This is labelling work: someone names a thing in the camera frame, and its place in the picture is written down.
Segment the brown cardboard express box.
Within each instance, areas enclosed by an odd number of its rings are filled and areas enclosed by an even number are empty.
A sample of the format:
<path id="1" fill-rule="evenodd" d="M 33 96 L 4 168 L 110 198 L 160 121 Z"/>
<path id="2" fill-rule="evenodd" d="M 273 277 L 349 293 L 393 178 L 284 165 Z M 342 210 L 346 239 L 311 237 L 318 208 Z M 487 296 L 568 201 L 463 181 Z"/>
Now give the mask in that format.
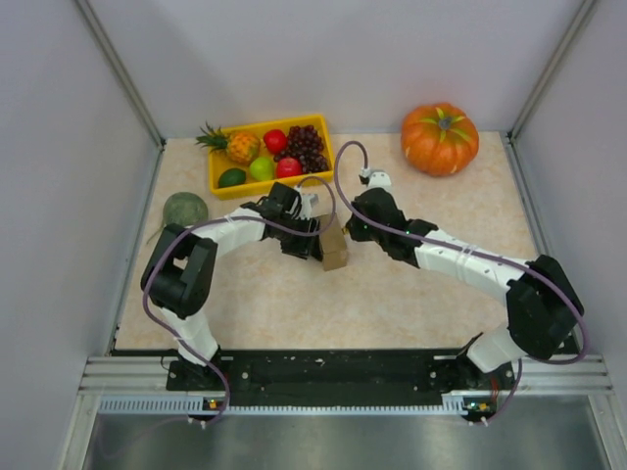
<path id="1" fill-rule="evenodd" d="M 325 228 L 319 235 L 318 242 L 322 256 L 322 268 L 325 271 L 331 271 L 345 267 L 348 264 L 349 253 L 338 217 L 324 214 L 318 220 L 320 227 Z"/>

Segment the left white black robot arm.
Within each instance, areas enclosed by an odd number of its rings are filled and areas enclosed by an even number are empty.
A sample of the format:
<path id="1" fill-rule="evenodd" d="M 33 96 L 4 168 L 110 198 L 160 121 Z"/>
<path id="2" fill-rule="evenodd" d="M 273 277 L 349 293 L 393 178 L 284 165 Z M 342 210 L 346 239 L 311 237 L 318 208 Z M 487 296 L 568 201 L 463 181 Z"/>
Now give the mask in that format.
<path id="1" fill-rule="evenodd" d="M 188 376 L 199 387 L 215 386 L 222 374 L 214 358 L 217 339 L 204 313 L 216 261 L 265 239 L 278 241 L 285 255 L 319 259 L 317 202 L 316 194 L 275 183 L 267 195 L 220 218 L 163 229 L 141 277 L 142 304 L 146 315 L 174 337 L 179 355 L 190 363 Z"/>

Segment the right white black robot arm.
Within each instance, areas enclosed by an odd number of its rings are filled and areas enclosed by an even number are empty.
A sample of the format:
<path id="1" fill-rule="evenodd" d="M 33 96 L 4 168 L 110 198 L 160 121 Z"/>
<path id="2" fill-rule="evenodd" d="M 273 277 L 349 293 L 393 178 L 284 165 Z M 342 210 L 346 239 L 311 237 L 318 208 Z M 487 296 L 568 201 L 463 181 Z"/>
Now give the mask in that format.
<path id="1" fill-rule="evenodd" d="M 406 217 L 382 187 L 356 196 L 350 211 L 346 227 L 353 240 L 374 242 L 391 259 L 449 275 L 506 308 L 506 322 L 476 335 L 458 353 L 458 377 L 468 387 L 482 386 L 494 370 L 525 356 L 554 362 L 583 316 L 555 258 L 500 257 L 465 245 L 434 223 Z"/>

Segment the red toy apple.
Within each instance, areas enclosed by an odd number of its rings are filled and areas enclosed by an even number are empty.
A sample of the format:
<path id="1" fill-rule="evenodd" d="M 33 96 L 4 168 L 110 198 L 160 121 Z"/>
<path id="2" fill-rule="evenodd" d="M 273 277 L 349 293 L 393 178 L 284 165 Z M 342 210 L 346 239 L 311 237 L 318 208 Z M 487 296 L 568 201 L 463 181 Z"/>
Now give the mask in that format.
<path id="1" fill-rule="evenodd" d="M 286 157 L 281 159 L 275 169 L 277 179 L 299 176 L 303 173 L 303 167 L 299 160 Z"/>

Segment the green toy pear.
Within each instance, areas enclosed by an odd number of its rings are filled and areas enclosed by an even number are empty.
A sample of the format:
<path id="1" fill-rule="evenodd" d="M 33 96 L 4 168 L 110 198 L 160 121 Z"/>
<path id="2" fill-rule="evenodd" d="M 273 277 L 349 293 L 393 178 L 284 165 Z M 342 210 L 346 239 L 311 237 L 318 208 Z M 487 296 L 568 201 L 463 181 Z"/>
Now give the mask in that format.
<path id="1" fill-rule="evenodd" d="M 250 175 L 256 181 L 269 181 L 274 178 L 273 160 L 268 157 L 257 157 L 249 165 Z"/>

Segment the green toy lime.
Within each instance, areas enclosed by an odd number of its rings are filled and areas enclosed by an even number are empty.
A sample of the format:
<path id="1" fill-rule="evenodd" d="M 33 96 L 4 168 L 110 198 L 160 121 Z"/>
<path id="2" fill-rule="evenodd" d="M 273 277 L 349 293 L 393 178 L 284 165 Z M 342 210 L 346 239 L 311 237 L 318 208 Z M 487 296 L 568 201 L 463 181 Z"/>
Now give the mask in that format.
<path id="1" fill-rule="evenodd" d="M 232 186 L 238 186 L 246 182 L 246 171 L 233 167 L 224 171 L 218 178 L 217 185 L 219 188 L 227 188 Z"/>

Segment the purple toy grapes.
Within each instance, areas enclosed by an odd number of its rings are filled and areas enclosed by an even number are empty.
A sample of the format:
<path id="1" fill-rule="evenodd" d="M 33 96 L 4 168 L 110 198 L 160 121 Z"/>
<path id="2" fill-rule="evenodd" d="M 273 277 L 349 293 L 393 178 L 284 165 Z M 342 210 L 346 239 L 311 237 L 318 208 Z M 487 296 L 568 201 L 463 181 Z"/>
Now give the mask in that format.
<path id="1" fill-rule="evenodd" d="M 312 125 L 291 126 L 287 134 L 286 147 L 273 157 L 276 163 L 287 158 L 298 161 L 304 173 L 319 173 L 329 170 L 325 145 L 317 129 Z"/>

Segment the red toy tomato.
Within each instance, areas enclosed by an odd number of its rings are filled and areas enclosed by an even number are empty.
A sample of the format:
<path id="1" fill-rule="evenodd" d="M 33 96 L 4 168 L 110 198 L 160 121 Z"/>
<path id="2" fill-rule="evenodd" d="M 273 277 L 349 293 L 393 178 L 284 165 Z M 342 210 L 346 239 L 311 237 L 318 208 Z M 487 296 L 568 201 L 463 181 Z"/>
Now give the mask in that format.
<path id="1" fill-rule="evenodd" d="M 272 155 L 277 155 L 287 147 L 288 140 L 282 130 L 272 129 L 265 133 L 264 143 L 265 147 Z"/>

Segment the toy pineapple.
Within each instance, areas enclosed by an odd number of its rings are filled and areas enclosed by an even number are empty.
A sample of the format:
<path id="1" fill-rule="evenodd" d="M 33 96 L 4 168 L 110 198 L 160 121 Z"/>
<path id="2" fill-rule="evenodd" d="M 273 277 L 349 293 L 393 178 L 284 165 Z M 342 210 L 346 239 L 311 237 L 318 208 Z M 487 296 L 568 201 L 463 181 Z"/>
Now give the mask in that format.
<path id="1" fill-rule="evenodd" d="M 207 148 L 210 153 L 223 155 L 239 165 L 250 165 L 260 155 L 261 140 L 246 130 L 225 132 L 220 127 L 212 127 L 207 122 L 200 128 L 196 144 Z"/>

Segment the yellow plastic tray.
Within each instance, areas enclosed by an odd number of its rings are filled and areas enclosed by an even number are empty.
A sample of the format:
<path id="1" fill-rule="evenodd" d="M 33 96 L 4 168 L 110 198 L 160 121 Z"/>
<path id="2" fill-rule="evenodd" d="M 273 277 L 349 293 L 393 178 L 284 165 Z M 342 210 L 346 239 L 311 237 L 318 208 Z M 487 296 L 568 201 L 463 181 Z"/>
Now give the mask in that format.
<path id="1" fill-rule="evenodd" d="M 291 126 L 295 125 L 308 125 L 312 124 L 318 131 L 318 134 L 322 137 L 323 143 L 325 145 L 325 150 L 323 154 L 327 157 L 329 163 L 329 170 L 323 171 L 319 173 L 303 173 L 299 176 L 289 177 L 277 179 L 275 177 L 275 169 L 277 163 L 274 161 L 272 155 L 264 143 L 264 135 L 266 132 L 272 129 L 280 129 L 287 136 L 288 131 Z M 207 148 L 205 148 L 208 152 L 208 181 L 210 191 L 216 195 L 221 200 L 232 200 L 237 198 L 244 197 L 252 197 L 252 196 L 260 196 L 269 191 L 270 186 L 275 182 L 280 182 L 282 184 L 286 184 L 288 186 L 294 186 L 297 183 L 303 181 L 307 186 L 319 185 L 323 180 L 330 181 L 333 176 L 334 170 L 334 161 L 335 157 L 333 155 L 330 136 L 327 129 L 326 121 L 321 115 L 310 115 L 303 117 L 290 117 L 284 118 L 280 120 L 271 120 L 271 121 L 263 121 L 252 124 L 243 124 L 234 127 L 221 128 L 225 132 L 229 131 L 238 131 L 238 130 L 246 130 L 254 133 L 261 140 L 261 151 L 259 157 L 268 157 L 273 160 L 274 164 L 274 178 L 269 181 L 256 181 L 249 172 L 249 166 L 243 164 L 236 164 L 231 162 L 223 155 L 217 153 L 210 153 Z M 220 175 L 229 168 L 238 167 L 246 171 L 247 178 L 244 184 L 238 186 L 232 186 L 227 188 L 219 188 L 217 185 L 218 178 Z"/>

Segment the orange toy pumpkin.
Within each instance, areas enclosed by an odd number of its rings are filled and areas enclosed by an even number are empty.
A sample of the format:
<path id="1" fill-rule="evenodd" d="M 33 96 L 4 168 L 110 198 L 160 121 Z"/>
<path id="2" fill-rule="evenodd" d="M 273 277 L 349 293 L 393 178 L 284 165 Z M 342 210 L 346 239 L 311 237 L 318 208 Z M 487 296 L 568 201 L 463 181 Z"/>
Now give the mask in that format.
<path id="1" fill-rule="evenodd" d="M 430 176 L 464 170 L 479 152 L 480 137 L 466 113 L 448 102 L 423 105 L 401 125 L 401 149 L 407 162 Z"/>

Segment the green toy melon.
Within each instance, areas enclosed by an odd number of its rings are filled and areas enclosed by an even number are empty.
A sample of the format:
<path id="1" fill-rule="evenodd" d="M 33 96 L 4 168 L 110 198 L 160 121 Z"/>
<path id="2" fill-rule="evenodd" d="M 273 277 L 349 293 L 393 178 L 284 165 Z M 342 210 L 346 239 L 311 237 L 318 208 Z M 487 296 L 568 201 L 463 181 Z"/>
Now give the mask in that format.
<path id="1" fill-rule="evenodd" d="M 208 221 L 209 218 L 209 208 L 200 196 L 191 192 L 173 193 L 164 203 L 159 228 L 148 238 L 146 243 L 150 243 L 167 225 L 177 224 L 189 227 Z"/>

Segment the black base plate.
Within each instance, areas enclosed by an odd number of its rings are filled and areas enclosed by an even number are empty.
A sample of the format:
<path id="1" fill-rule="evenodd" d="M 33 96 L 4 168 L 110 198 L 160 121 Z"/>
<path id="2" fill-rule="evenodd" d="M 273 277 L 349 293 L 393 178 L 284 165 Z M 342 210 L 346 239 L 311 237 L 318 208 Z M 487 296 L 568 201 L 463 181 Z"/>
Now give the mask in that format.
<path id="1" fill-rule="evenodd" d="M 492 397 L 514 383 L 511 366 L 483 373 L 451 349 L 221 350 L 212 363 L 178 357 L 168 390 L 228 390 L 233 406 L 394 406 L 439 404 L 453 391 Z"/>

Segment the aluminium rail frame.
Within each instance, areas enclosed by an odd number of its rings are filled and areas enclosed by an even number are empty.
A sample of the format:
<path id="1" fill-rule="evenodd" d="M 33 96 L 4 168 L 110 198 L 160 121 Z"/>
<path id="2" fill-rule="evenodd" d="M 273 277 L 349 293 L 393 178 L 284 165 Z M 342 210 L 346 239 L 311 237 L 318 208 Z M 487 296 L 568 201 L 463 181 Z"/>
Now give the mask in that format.
<path id="1" fill-rule="evenodd" d="M 157 356 L 90 357 L 79 390 L 84 394 L 144 395 L 166 389 L 173 358 Z M 569 365 L 550 365 L 529 358 L 513 367 L 521 372 L 517 392 L 529 396 L 611 395 L 614 387 L 603 358 L 589 355 Z"/>

